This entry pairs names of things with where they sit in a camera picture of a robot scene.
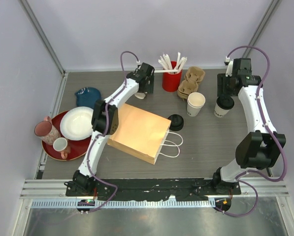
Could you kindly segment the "white straw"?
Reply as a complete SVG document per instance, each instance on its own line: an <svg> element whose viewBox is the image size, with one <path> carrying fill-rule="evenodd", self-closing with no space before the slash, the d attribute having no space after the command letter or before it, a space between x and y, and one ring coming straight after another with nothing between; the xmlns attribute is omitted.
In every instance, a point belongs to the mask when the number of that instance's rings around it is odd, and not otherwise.
<svg viewBox="0 0 294 236"><path fill-rule="evenodd" d="M154 73L169 73L169 74L177 74L178 70L155 70Z"/></svg>

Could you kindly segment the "white paper cup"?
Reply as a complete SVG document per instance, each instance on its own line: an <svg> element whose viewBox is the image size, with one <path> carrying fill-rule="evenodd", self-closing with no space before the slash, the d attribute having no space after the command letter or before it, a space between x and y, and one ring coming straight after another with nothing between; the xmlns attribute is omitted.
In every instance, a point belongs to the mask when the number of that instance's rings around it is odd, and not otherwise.
<svg viewBox="0 0 294 236"><path fill-rule="evenodd" d="M145 93L140 93L140 92L137 92L134 95L135 95L136 98L138 98L140 100L143 100L146 97Z"/></svg>
<svg viewBox="0 0 294 236"><path fill-rule="evenodd" d="M214 115L218 118L223 118L230 110L231 110L231 108L224 109L216 103L215 108L214 108Z"/></svg>

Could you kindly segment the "brown cardboard cup carrier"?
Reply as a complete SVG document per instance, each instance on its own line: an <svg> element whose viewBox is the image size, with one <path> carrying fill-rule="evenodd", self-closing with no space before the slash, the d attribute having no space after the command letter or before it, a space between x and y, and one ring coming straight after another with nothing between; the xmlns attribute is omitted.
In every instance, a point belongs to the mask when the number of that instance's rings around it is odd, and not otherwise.
<svg viewBox="0 0 294 236"><path fill-rule="evenodd" d="M184 80L178 87L177 95L182 99L187 99L188 96L197 92L199 84L203 81L205 71L199 67L191 66L184 76Z"/></svg>

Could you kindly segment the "stack of black cup lids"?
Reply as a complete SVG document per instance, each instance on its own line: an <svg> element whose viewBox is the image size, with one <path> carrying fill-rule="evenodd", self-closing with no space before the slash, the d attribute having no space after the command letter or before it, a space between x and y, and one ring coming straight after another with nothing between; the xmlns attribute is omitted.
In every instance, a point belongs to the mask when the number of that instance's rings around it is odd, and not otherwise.
<svg viewBox="0 0 294 236"><path fill-rule="evenodd" d="M168 120L171 121L169 129L171 131L180 131L184 126L184 119L178 114L172 114L168 117Z"/></svg>

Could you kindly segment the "brown paper bag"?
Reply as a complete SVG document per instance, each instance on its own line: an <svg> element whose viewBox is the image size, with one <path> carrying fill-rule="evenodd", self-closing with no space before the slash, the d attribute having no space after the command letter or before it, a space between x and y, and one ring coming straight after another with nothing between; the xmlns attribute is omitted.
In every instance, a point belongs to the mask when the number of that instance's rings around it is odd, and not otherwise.
<svg viewBox="0 0 294 236"><path fill-rule="evenodd" d="M118 111L119 126L111 135L107 144L140 160L155 164L159 155L176 158L180 154L181 143L167 140L171 121L142 110L132 105L124 104Z"/></svg>

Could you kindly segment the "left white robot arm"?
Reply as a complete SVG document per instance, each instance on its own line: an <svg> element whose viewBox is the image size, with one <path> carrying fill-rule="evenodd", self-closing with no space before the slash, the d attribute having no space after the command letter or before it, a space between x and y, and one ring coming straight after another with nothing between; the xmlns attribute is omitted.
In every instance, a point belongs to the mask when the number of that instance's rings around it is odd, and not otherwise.
<svg viewBox="0 0 294 236"><path fill-rule="evenodd" d="M96 187L97 166L102 151L119 126L118 109L134 94L153 93L153 66L142 63L134 72L125 76L124 82L109 97L95 102L92 115L92 136L82 164L66 182L67 196L90 196Z"/></svg>

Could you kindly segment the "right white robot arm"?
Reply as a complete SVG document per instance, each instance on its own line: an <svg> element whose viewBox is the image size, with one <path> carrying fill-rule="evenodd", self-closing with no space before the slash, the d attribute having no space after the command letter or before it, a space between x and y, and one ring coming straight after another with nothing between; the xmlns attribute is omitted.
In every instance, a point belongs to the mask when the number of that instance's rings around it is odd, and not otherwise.
<svg viewBox="0 0 294 236"><path fill-rule="evenodd" d="M251 60L226 57L227 70L217 76L215 116L222 118L234 107L237 96L244 110L247 135L237 146L235 158L213 174L212 190L217 194L230 193L240 177L275 165L286 144L272 124L263 98L262 79L252 74Z"/></svg>

